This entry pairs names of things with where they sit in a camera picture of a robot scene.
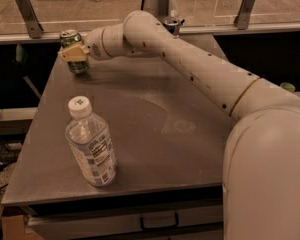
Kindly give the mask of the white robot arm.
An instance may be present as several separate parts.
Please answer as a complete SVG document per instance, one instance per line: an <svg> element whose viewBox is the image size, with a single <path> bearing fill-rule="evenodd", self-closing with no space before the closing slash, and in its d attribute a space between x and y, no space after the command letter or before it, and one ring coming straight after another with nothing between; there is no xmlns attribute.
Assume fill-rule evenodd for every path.
<svg viewBox="0 0 300 240"><path fill-rule="evenodd" d="M65 62L162 58L235 120L223 156L224 240L300 240L300 97L171 34L152 14L92 30Z"/></svg>

